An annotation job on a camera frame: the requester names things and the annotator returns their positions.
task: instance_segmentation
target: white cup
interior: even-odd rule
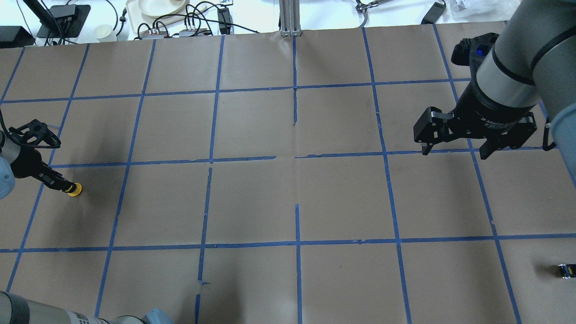
[[[105,42],[115,42],[116,41],[116,34],[114,33],[114,28],[110,25],[104,24],[96,27],[94,32],[92,32],[94,37],[100,43]]]

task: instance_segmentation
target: grid square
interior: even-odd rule
[[[292,90],[220,93],[214,157],[290,156]]]
[[[226,35],[221,89],[293,86],[292,37],[280,32]]]
[[[159,308],[174,323],[193,322],[199,254],[199,250],[112,252],[100,316],[139,317]]]
[[[414,124],[429,106],[448,112],[456,106],[449,82],[389,84],[376,87],[386,150],[420,150]],[[434,145],[434,149],[467,149],[464,139]]]
[[[505,26],[506,25],[503,21],[465,22],[461,24],[436,25],[452,78],[470,78],[470,67],[455,65],[450,60],[454,46],[459,44],[463,38],[474,38],[485,33],[500,34],[504,30]]]
[[[0,248],[20,248],[40,182],[32,177],[16,180],[16,187],[0,204]]]
[[[124,167],[57,169],[83,192],[70,198],[44,188],[26,247],[108,246],[116,217]]]
[[[470,153],[391,155],[403,238],[492,236]]]
[[[206,250],[200,323],[297,322],[295,247]]]
[[[574,309],[559,301],[574,296],[576,282],[558,279],[556,265],[574,262],[576,239],[502,240],[500,244],[522,322],[572,321]]]
[[[18,128],[34,119],[50,125],[50,130],[58,135],[68,101],[42,101],[36,103],[2,104],[2,115],[6,127]],[[48,163],[53,150],[39,149],[44,162]]]
[[[296,163],[302,240],[394,238],[381,156]]]
[[[298,85],[370,82],[360,28],[306,31],[296,38]]]
[[[493,241],[402,244],[412,323],[516,323]]]
[[[10,281],[17,253],[0,253],[0,289],[4,291]]]
[[[114,244],[200,244],[207,178],[206,164],[130,167]]]
[[[23,48],[3,48],[0,51],[0,91],[4,93]]]
[[[458,93],[458,97],[460,97],[462,95],[462,93],[464,92],[464,90],[466,89],[466,87],[468,86],[470,82],[466,81],[466,82],[454,82],[454,87],[456,88],[456,92]],[[542,139],[544,137],[544,125],[546,123],[546,117],[544,116],[544,113],[542,113],[542,109],[540,108],[540,105],[536,105],[534,106],[534,108],[532,108],[531,110],[534,113],[534,118],[536,120],[536,124],[538,126],[538,128],[536,129],[536,132],[530,137],[528,138],[528,140],[526,141],[526,143],[524,143],[523,146],[531,146],[533,148],[539,148],[542,146]],[[549,135],[549,143],[551,143],[553,141],[552,139],[552,134]],[[484,144],[486,142],[486,140],[472,140],[472,144],[474,145],[474,148],[480,148],[480,146],[482,146],[482,144]]]
[[[214,95],[146,97],[132,161],[208,159]]]
[[[126,162],[139,100],[72,101],[54,164]]]
[[[85,51],[86,45],[27,47],[6,100],[70,97]]]
[[[90,44],[74,96],[142,93],[151,49],[150,40]]]
[[[432,25],[366,28],[366,37],[376,82],[448,78]]]
[[[558,150],[502,151],[478,161],[498,234],[576,232],[576,189]]]
[[[23,253],[11,293],[92,316],[106,252]]]
[[[406,323],[395,244],[302,246],[304,323]]]
[[[200,55],[199,48],[213,55]],[[146,92],[214,90],[219,52],[220,37],[156,40]]]
[[[295,239],[294,159],[214,164],[206,243]]]
[[[298,90],[296,154],[382,152],[372,88]]]

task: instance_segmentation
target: yellow suction cup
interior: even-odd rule
[[[76,197],[77,195],[82,193],[82,185],[79,183],[76,183],[76,190],[72,191],[71,193],[68,193],[69,196],[71,197]]]

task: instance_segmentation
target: grid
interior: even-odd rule
[[[42,252],[72,252],[72,251],[106,251],[106,259],[105,259],[105,266],[104,271],[102,273],[100,290],[98,293],[98,299],[96,304],[96,313],[95,316],[98,316],[100,312],[101,302],[103,298],[104,288],[106,286],[107,280],[107,272],[110,264],[111,255],[114,251],[137,251],[137,250],[182,250],[182,249],[198,249],[200,251],[199,257],[199,269],[198,269],[198,280],[200,282],[203,281],[203,267],[204,267],[204,254],[206,249],[214,249],[214,248],[245,248],[245,247],[271,247],[271,246],[295,246],[296,248],[296,273],[297,273],[297,308],[298,308],[298,323],[303,322],[303,315],[302,315],[302,268],[301,268],[301,246],[309,246],[309,245],[339,245],[339,244],[395,244],[396,251],[397,251],[397,258],[399,263],[399,273],[400,273],[400,280],[401,280],[401,288],[403,293],[404,299],[404,307],[406,311],[406,319],[408,323],[412,323],[411,311],[410,311],[410,302],[408,298],[408,290],[407,290],[407,283],[406,283],[406,276],[404,274],[404,262],[403,262],[403,253],[402,253],[402,243],[424,243],[424,242],[462,242],[462,241],[493,241],[496,245],[498,257],[501,263],[502,272],[505,278],[506,288],[508,290],[510,303],[514,312],[514,316],[516,318],[517,323],[521,323],[521,314],[518,310],[516,305],[516,299],[514,297],[514,292],[512,289],[512,285],[510,283],[509,274],[506,267],[505,258],[502,253],[502,247],[500,242],[503,240],[519,240],[519,239],[545,239],[545,238],[576,238],[576,233],[558,233],[558,234],[534,234],[534,235],[498,235],[497,229],[495,224],[493,223],[493,217],[490,209],[490,203],[488,201],[488,196],[486,193],[486,189],[484,188],[482,174],[480,172],[480,168],[478,166],[478,161],[476,159],[475,153],[478,152],[478,149],[475,149],[472,145],[472,142],[468,140],[468,149],[434,149],[431,151],[432,154],[440,154],[440,153],[469,153],[471,155],[471,159],[476,171],[476,176],[478,179],[478,185],[482,192],[482,196],[484,199],[484,205],[486,208],[486,213],[488,216],[488,220],[491,224],[492,235],[491,236],[465,236],[465,237],[437,237],[437,238],[402,238],[399,232],[398,220],[396,217],[396,207],[395,207],[395,199],[394,199],[394,190],[393,190],[393,183],[391,180],[391,172],[389,169],[389,161],[388,157],[391,155],[410,155],[410,154],[420,154],[420,151],[416,150],[400,150],[400,151],[388,151],[386,149],[386,144],[384,140],[384,136],[382,133],[382,121],[380,117],[380,108],[378,104],[378,94],[377,94],[377,86],[379,85],[393,85],[393,84],[418,84],[418,83],[436,83],[436,82],[448,82],[452,88],[452,92],[454,94],[454,99],[457,101],[458,96],[456,92],[456,88],[454,86],[454,82],[458,81],[469,81],[467,78],[452,78],[452,74],[450,72],[450,68],[448,62],[446,60],[446,56],[444,55],[444,51],[442,50],[442,43],[440,36],[438,34],[437,27],[433,25],[434,33],[436,36],[436,40],[438,42],[438,46],[440,48],[440,52],[442,55],[442,59],[444,61],[445,69],[448,74],[447,79],[438,79],[438,80],[420,80],[420,81],[390,81],[390,82],[376,82],[374,77],[374,69],[372,64],[372,56],[370,53],[370,46],[368,37],[366,36],[366,30],[362,28],[362,35],[363,35],[363,42],[366,49],[366,56],[367,62],[369,65],[370,70],[370,82],[364,83],[353,83],[353,84],[328,84],[328,85],[297,85],[297,68],[296,68],[296,58],[297,58],[297,38],[293,38],[293,86],[279,86],[279,87],[270,87],[270,88],[245,88],[245,89],[220,89],[220,80],[221,80],[221,73],[222,73],[222,55],[225,46],[225,38],[226,36],[221,37],[220,45],[219,45],[219,60],[218,60],[218,72],[217,72],[217,81],[215,89],[212,91],[183,91],[183,92],[162,92],[162,93],[147,93],[146,87],[148,83],[148,78],[150,75],[150,69],[154,57],[154,50],[156,48],[156,40],[153,40],[151,52],[149,56],[149,61],[146,69],[146,77],[144,80],[143,88],[141,93],[132,93],[132,94],[125,94],[125,95],[110,95],[110,96],[90,96],[90,97],[75,97],[76,87],[78,85],[80,76],[82,74],[82,69],[84,68],[84,63],[86,62],[86,57],[88,56],[88,52],[90,50],[90,44],[86,46],[86,50],[84,52],[84,57],[82,58],[82,63],[80,64],[73,90],[70,93],[69,97],[60,97],[60,98],[51,98],[51,99],[22,99],[22,100],[5,100],[6,94],[8,93],[10,84],[12,83],[12,79],[20,65],[20,61],[22,56],[25,52],[23,48],[20,52],[20,56],[12,71],[10,76],[10,80],[7,83],[7,86],[3,92],[2,98],[0,99],[0,104],[2,103],[31,103],[31,102],[42,102],[42,101],[66,101],[66,110],[62,119],[62,123],[60,124],[60,128],[58,131],[58,136],[60,136],[66,122],[66,117],[70,106],[74,100],[93,100],[93,99],[107,99],[107,98],[121,98],[121,97],[139,97],[139,105],[138,111],[135,118],[134,128],[132,131],[131,143],[130,143],[130,151],[128,153],[128,159],[124,163],[84,163],[84,164],[52,164],[54,159],[55,150],[52,151],[50,155],[49,164],[55,169],[64,169],[64,168],[85,168],[85,167],[125,167],[125,173],[123,178],[123,183],[120,191],[120,196],[118,199],[118,207],[116,211],[116,218],[114,219],[112,232],[110,235],[109,245],[108,246],[101,246],[101,247],[72,247],[72,248],[25,248],[26,240],[34,221],[36,209],[38,207],[40,197],[43,193],[44,186],[40,186],[38,191],[35,204],[32,210],[32,214],[28,221],[28,225],[26,227],[24,237],[22,238],[22,242],[20,248],[18,249],[0,249],[0,253],[16,253],[17,258],[14,263],[13,271],[10,276],[10,280],[6,287],[6,291],[10,291],[12,283],[14,281],[14,277],[18,271],[18,264],[22,254],[24,253],[42,253]],[[220,93],[226,92],[253,92],[253,91],[278,91],[278,90],[286,90],[292,89],[293,90],[293,97],[294,97],[294,124],[298,122],[298,101],[297,101],[297,93],[299,89],[311,89],[311,88],[340,88],[340,87],[355,87],[355,86],[370,86],[373,92],[373,100],[374,105],[376,108],[376,119],[378,125],[378,135],[380,138],[381,144],[381,151],[380,152],[360,152],[360,153],[329,153],[329,154],[321,154],[321,155],[306,155],[306,156],[296,156],[295,159],[315,159],[315,158],[327,158],[327,157],[354,157],[354,156],[382,156],[384,160],[384,173],[386,178],[386,185],[388,188],[388,195],[389,201],[391,205],[392,211],[392,222],[393,222],[393,229],[394,229],[394,238],[389,239],[366,239],[366,240],[301,240],[300,235],[300,206],[299,204],[295,205],[295,240],[291,241],[283,241],[283,242],[259,242],[259,243],[218,243],[218,244],[207,244],[206,243],[206,233],[207,227],[209,224],[209,206],[210,206],[210,190],[211,190],[211,180],[213,175],[213,169],[209,168],[209,173],[207,175],[207,184],[206,184],[206,200],[204,205],[204,219],[203,219],[203,227],[202,227],[202,241],[201,244],[178,244],[178,245],[160,245],[160,246],[115,246],[115,235],[116,230],[118,227],[118,216],[120,214],[120,210],[122,208],[123,198],[124,198],[124,191],[126,189],[126,184],[129,177],[130,167],[133,165],[154,165],[154,164],[188,164],[188,163],[220,163],[220,162],[232,162],[232,161],[258,161],[258,160],[273,160],[276,156],[253,156],[253,157],[234,157],[234,158],[222,158],[218,159],[214,157],[214,138],[215,138],[215,130],[217,124],[217,117],[218,117],[218,98]],[[137,136],[137,130],[139,125],[139,118],[142,111],[142,104],[146,97],[149,96],[173,96],[173,95],[191,95],[191,94],[199,94],[199,93],[213,93],[214,94],[214,108],[213,108],[213,123],[211,125],[211,137],[210,137],[210,155],[208,159],[197,159],[197,160],[161,160],[161,161],[132,161],[132,154],[134,151],[134,144]],[[520,150],[538,150],[540,148],[536,147],[523,147]],[[576,179],[572,176],[572,181],[576,186]],[[199,313],[200,313],[200,306],[201,306],[202,296],[198,294],[196,296],[196,305],[195,305],[195,323],[199,322]]]

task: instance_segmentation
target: plastic bag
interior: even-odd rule
[[[473,14],[487,13],[494,10],[498,2],[498,0],[456,0],[456,4],[450,6],[452,17],[459,19]]]

